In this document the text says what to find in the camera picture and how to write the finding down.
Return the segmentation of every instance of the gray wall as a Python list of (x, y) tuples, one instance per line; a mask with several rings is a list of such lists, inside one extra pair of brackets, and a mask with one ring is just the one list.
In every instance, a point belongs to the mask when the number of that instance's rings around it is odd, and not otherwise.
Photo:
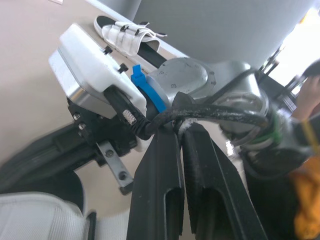
[(314, 0), (142, 0), (134, 22), (148, 21), (164, 40), (209, 63), (260, 67)]
[(137, 13), (139, 4), (141, 2), (141, 0), (98, 0), (98, 1), (131, 21), (134, 19)]

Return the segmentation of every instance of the black cable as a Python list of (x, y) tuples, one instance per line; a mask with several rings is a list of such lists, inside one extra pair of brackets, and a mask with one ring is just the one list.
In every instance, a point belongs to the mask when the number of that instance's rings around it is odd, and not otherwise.
[(116, 111), (120, 120), (125, 122), (131, 131), (142, 140), (148, 140), (159, 127), (173, 120), (185, 118), (225, 120), (251, 124), (261, 128), (268, 125), (267, 118), (257, 112), (212, 104), (173, 106), (159, 113), (150, 122), (117, 87), (108, 87), (103, 94)]
[(225, 120), (251, 124), (261, 128), (268, 125), (267, 118), (254, 111), (212, 104), (190, 104), (181, 105), (178, 108), (172, 107), (159, 113), (152, 122), (145, 127), (145, 134), (151, 136), (162, 125), (181, 118)]

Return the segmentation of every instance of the silver bracket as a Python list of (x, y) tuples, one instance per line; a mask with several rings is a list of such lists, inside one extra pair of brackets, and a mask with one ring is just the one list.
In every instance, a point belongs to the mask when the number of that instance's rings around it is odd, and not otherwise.
[(104, 159), (106, 160), (109, 168), (116, 181), (119, 184), (119, 190), (122, 195), (127, 195), (132, 192), (134, 185), (134, 179), (126, 169), (125, 165), (121, 161), (120, 157), (108, 141), (96, 144), (101, 151)]

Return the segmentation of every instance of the yellow object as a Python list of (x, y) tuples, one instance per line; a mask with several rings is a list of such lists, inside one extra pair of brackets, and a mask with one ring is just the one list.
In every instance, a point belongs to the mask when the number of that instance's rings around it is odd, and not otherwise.
[(309, 123), (309, 120), (305, 120), (305, 121), (301, 122), (301, 124), (302, 124), (303, 133), (304, 133), (306, 139), (308, 140), (310, 146), (312, 146), (315, 154), (320, 156), (319, 141), (315, 135), (315, 132), (314, 132), (311, 124)]
[(315, 239), (320, 235), (320, 157), (309, 158), (290, 177), (299, 201), (295, 235), (300, 240)]

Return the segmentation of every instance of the person's hand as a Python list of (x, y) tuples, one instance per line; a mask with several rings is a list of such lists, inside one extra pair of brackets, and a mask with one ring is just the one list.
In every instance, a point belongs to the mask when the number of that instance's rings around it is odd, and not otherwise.
[(296, 110), (292, 116), (303, 121), (309, 118), (314, 108), (320, 104), (320, 75), (308, 77), (296, 101)]

